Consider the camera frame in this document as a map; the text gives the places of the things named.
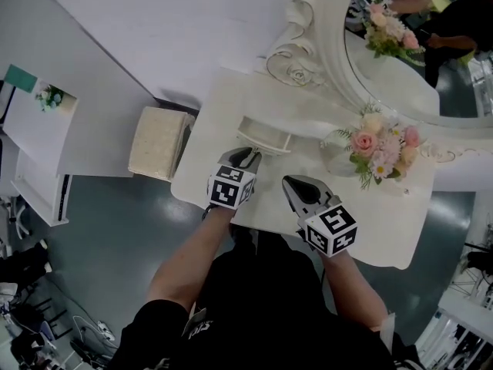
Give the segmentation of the white desk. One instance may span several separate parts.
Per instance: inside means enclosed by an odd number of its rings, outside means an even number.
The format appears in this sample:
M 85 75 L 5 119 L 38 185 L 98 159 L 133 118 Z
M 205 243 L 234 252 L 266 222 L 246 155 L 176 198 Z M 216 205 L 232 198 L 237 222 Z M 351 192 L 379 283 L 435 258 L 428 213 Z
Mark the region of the white desk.
M 79 101 L 66 93 L 60 106 L 43 112 L 35 94 L 48 85 L 38 80 L 31 93 L 12 90 L 3 130 L 19 148 L 18 175 L 65 175 L 61 168 L 63 147 Z

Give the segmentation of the cream upholstered stool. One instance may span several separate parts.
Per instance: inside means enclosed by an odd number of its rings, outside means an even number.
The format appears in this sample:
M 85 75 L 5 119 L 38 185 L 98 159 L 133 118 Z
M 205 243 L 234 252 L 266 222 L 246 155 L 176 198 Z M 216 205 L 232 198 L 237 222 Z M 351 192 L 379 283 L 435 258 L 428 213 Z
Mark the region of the cream upholstered stool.
M 185 112 L 145 107 L 130 150 L 129 172 L 172 181 L 185 132 L 192 129 L 194 123 L 195 117 Z

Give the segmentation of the oval white-framed mirror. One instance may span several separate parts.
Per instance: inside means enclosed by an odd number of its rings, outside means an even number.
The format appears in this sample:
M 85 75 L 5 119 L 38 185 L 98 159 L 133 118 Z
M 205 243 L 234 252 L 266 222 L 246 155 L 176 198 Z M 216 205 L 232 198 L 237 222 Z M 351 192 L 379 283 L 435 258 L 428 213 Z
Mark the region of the oval white-framed mirror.
M 454 130 L 493 130 L 493 116 L 446 117 L 438 92 L 407 63 L 374 58 L 366 42 L 345 28 L 350 0 L 289 0 L 288 26 L 269 51 L 265 70 L 279 82 L 358 111 L 375 102 L 383 111 L 416 123 Z

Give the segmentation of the white dressing table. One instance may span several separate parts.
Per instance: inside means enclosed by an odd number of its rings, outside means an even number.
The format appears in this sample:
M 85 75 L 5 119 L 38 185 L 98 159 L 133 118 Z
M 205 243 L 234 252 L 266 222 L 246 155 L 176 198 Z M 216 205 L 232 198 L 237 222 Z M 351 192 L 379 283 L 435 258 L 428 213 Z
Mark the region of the white dressing table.
M 297 219 L 281 180 L 288 174 L 306 175 L 325 182 L 357 221 L 357 241 L 350 249 L 353 257 L 375 267 L 409 266 L 431 193 L 429 198 L 394 197 L 387 191 L 387 181 L 362 190 L 354 178 L 329 174 L 320 158 L 320 141 L 337 127 L 355 124 L 357 115 L 336 96 L 322 97 L 258 72 L 216 72 L 173 178 L 174 197 L 207 206 L 209 176 L 221 155 L 240 145 L 236 131 L 244 116 L 292 133 L 295 139 L 291 153 L 263 158 L 253 196 L 236 214 L 238 224 L 293 234 Z M 434 173 L 434 162 L 418 156 L 402 181 L 432 191 Z

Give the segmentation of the teal card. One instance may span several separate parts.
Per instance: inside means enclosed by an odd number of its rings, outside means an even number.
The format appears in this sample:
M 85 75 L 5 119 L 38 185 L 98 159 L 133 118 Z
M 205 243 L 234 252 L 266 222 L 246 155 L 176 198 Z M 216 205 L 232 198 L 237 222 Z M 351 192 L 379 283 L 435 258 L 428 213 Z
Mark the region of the teal card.
M 35 88 L 38 78 L 18 66 L 11 64 L 5 74 L 4 81 L 15 88 L 31 93 Z

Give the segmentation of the white pull-out desk tray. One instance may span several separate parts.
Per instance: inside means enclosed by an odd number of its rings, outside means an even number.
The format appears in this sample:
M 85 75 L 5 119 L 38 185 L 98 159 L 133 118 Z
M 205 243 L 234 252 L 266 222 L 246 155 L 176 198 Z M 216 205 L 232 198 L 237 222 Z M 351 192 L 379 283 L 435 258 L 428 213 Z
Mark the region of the white pull-out desk tray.
M 27 204 L 50 227 L 67 224 L 72 175 L 18 175 L 12 184 Z

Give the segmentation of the white power strip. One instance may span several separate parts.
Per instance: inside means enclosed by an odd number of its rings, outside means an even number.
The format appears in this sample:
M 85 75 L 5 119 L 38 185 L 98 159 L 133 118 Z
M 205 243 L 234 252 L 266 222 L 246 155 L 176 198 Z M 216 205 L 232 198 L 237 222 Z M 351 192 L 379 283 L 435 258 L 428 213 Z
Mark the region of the white power strip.
M 97 321 L 96 322 L 97 328 L 99 329 L 100 334 L 105 338 L 107 341 L 115 341 L 116 337 L 115 335 L 111 332 L 111 330 L 108 328 L 106 323 L 103 321 Z

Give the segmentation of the person's left forearm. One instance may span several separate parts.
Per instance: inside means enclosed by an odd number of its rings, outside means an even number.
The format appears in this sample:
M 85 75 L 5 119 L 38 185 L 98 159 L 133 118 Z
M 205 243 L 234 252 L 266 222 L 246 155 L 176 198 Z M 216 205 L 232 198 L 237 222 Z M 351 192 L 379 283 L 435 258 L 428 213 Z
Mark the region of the person's left forearm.
M 216 207 L 153 276 L 146 300 L 166 300 L 190 311 L 236 211 Z

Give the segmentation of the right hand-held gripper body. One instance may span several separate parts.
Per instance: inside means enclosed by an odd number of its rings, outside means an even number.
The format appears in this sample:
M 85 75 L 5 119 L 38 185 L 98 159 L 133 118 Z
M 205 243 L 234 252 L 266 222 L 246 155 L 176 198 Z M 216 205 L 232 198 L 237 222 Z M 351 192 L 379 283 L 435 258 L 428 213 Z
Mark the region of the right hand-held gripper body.
M 315 211 L 299 217 L 297 224 L 304 241 L 326 257 L 347 250 L 356 241 L 357 222 L 339 197 L 332 197 Z

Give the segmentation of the pink flower bouquet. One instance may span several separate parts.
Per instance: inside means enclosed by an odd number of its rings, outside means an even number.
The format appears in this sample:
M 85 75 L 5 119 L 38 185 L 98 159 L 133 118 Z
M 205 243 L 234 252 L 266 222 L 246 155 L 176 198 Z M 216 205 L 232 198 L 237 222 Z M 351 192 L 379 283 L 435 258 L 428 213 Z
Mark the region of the pink flower bouquet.
M 375 102 L 359 111 L 359 121 L 350 138 L 353 154 L 367 161 L 369 172 L 356 177 L 362 190 L 385 180 L 403 180 L 414 164 L 423 143 L 418 128 L 403 124 L 397 117 L 385 116 Z

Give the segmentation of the white flower vase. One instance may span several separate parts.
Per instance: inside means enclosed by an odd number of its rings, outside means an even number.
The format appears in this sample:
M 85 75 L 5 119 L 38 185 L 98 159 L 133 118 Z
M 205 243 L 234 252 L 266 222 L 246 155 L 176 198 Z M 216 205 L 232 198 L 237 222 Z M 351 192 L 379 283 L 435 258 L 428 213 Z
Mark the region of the white flower vase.
M 367 161 L 353 154 L 350 138 L 353 128 L 331 131 L 320 142 L 320 157 L 326 170 L 338 177 L 356 177 L 369 172 Z

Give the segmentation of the person's left black shoe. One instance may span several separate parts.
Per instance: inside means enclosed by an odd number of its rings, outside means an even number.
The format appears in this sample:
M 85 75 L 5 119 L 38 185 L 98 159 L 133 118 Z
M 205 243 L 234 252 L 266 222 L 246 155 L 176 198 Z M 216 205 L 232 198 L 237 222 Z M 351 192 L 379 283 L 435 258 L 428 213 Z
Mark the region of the person's left black shoe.
M 257 252 L 258 231 L 248 227 L 231 224 L 229 227 L 230 236 L 234 242 L 234 247 L 246 248 Z

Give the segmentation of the person's black clothing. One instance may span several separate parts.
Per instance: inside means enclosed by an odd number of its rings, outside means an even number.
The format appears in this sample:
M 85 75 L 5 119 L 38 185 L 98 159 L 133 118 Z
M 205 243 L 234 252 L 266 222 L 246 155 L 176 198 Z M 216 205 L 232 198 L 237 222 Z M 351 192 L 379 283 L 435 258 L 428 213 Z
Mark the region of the person's black clothing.
M 217 257 L 195 314 L 144 304 L 107 370 L 424 370 L 413 345 L 329 311 L 311 259 L 277 234 Z

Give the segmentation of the small blue-white flower pot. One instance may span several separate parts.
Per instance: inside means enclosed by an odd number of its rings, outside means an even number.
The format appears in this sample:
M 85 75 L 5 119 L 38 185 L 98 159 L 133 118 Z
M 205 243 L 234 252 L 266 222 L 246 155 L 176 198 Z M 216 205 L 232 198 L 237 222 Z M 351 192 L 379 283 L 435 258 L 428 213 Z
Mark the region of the small blue-white flower pot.
M 63 101 L 65 93 L 52 85 L 48 85 L 35 94 L 35 99 L 39 102 L 43 112 L 56 109 Z

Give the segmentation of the person's right forearm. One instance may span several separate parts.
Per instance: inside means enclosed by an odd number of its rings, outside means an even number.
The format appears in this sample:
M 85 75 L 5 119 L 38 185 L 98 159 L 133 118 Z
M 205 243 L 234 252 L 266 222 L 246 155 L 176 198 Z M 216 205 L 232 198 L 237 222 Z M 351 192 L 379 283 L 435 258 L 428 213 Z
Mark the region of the person's right forearm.
M 339 316 L 380 331 L 387 319 L 385 303 L 360 272 L 347 251 L 333 257 L 320 255 Z

